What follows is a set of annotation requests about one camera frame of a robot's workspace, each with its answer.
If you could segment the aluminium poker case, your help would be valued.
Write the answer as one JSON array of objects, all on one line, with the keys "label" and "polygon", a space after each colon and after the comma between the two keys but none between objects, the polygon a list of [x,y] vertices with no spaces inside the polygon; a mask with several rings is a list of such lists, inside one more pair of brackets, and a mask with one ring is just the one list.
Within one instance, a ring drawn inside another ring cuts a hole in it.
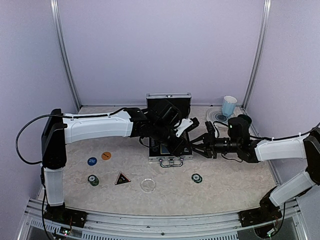
[{"label": "aluminium poker case", "polygon": [[158,129],[149,137],[149,161],[162,168],[181,167],[193,159],[188,131],[194,122],[189,118],[192,95],[185,93],[148,93],[147,108],[157,116]]}]

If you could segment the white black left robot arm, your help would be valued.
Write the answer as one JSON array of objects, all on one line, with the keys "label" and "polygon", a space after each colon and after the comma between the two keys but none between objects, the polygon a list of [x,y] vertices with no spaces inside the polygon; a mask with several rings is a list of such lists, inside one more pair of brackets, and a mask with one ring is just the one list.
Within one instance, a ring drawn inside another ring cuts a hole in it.
[{"label": "white black left robot arm", "polygon": [[48,119],[41,136],[42,160],[39,161],[43,202],[47,204],[47,217],[61,223],[72,216],[83,216],[65,207],[63,168],[67,162],[67,144],[107,137],[152,138],[170,154],[180,157],[188,144],[182,135],[194,123],[167,100],[161,100],[153,108],[123,107],[96,115],[65,114],[57,108],[36,120],[43,118]]}]

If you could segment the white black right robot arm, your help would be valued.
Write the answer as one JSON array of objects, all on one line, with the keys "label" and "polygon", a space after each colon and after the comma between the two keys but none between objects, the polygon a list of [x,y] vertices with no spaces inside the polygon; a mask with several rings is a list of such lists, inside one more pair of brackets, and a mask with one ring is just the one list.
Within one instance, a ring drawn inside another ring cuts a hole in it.
[{"label": "white black right robot arm", "polygon": [[228,120],[227,137],[217,137],[210,121],[205,122],[207,132],[191,141],[192,150],[199,155],[215,159],[218,154],[235,153],[246,163],[257,164],[278,160],[305,160],[306,169],[291,179],[269,190],[257,208],[239,212],[240,224],[248,227],[284,217],[285,203],[300,197],[320,184],[320,128],[282,138],[252,136],[252,119],[240,114]]}]

